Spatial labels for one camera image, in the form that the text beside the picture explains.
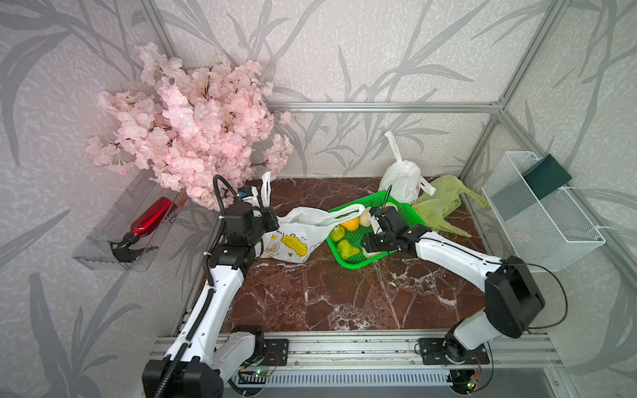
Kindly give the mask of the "orange pear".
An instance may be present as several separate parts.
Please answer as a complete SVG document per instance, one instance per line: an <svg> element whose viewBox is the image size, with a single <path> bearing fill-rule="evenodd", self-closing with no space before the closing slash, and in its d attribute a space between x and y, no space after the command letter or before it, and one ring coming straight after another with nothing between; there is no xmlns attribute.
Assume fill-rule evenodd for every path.
<svg viewBox="0 0 637 398"><path fill-rule="evenodd" d="M359 229L360 227L360 218L356 217L352 220L349 220L347 222L343 222L341 223L341 226L347 231L347 232L355 232Z"/></svg>

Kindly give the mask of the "green plastic basket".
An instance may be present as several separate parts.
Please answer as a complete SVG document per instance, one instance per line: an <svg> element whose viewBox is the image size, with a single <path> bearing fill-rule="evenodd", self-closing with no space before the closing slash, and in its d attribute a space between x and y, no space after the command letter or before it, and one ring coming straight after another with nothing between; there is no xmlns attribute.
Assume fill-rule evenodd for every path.
<svg viewBox="0 0 637 398"><path fill-rule="evenodd" d="M401 218L410 226L414 226L415 224L424 225L425 222L421 219L421 217L416 213L416 211L411 207L410 204L399 203L395 200L391 195L387 195L386 191L377 192L366 197L362 197L360 199L347 202L339 207L335 207L334 209L329 210L329 213L341 211L345 209L345 207L351 206L353 204L361 204L365 208L367 207L380 207L386 204L394 204L397 206L397 211L401 215ZM367 258L363 254L362 241L365 234L368 232L380 232L380 227L359 227L355 232L345 232L345 240L347 240L352 246L357 247L360 250L360 253L354 255L346 260L344 260L340 253L337 250L337 243L334 243L330 237L327 238L326 242L330 250L333 253L335 260L345 269L348 270L357 270L369 265L375 261L378 261L388 255L391 255L396 252L396 250L391 250L390 252L381 252L380 254L374 255L370 258Z"/></svg>

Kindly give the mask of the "white printed plastic bag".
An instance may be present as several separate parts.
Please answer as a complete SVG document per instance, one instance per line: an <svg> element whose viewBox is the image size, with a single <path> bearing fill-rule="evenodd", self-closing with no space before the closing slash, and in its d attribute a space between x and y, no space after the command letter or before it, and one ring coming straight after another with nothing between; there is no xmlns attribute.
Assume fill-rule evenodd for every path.
<svg viewBox="0 0 637 398"><path fill-rule="evenodd" d="M388 191L395 200L407 204L414 203L422 192L433 196L436 188L421 176L421 169L414 162L402 157L393 132L387 131L384 135L395 162L384 173L378 191Z"/></svg>

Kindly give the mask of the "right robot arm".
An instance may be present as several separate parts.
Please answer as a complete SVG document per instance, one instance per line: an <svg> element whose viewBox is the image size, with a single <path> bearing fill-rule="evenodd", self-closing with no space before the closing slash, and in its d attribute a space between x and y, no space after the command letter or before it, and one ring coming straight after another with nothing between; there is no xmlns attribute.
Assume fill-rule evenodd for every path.
<svg viewBox="0 0 637 398"><path fill-rule="evenodd" d="M520 338L544 309L544 297L529 266L519 258L503 260L457 245L421 224L410 227L395 207L373 207L370 217L380 232L363 237L366 252L399 251L433 262L484 293L484 308L457 323L441 343L452 363L461 364L494 338Z"/></svg>

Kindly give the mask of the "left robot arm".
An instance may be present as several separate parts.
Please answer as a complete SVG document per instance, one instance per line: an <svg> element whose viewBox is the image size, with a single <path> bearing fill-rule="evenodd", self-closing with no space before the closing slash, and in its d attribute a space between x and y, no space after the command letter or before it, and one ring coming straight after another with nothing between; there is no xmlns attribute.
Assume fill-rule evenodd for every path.
<svg viewBox="0 0 637 398"><path fill-rule="evenodd" d="M265 252L263 237L275 232L278 219L270 206L270 174L260 192L244 187L230 207L221 207L220 227L202 260L206 283L193 313L161 360L150 360L142 385L147 397L221 397L230 386L242 397L260 389L240 388L233 375L267 356L264 333L257 326L239 326L217 345L232 300L250 267Z"/></svg>

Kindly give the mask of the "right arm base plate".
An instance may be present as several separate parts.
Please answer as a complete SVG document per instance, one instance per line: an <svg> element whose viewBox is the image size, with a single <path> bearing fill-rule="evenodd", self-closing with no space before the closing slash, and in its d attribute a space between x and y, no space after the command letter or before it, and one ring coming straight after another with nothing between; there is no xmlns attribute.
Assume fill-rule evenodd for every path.
<svg viewBox="0 0 637 398"><path fill-rule="evenodd" d="M420 338L414 346L415 353L424 365L489 365L488 349L484 344L475 350L468 350L459 343L448 342L444 338Z"/></svg>

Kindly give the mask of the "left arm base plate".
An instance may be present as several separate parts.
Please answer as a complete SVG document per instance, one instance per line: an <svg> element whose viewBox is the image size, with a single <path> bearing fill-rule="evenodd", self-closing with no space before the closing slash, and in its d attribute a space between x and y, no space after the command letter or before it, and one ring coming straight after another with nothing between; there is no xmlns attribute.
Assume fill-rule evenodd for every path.
<svg viewBox="0 0 637 398"><path fill-rule="evenodd" d="M290 351L290 340L267 338L254 355L242 363L246 366L286 366Z"/></svg>

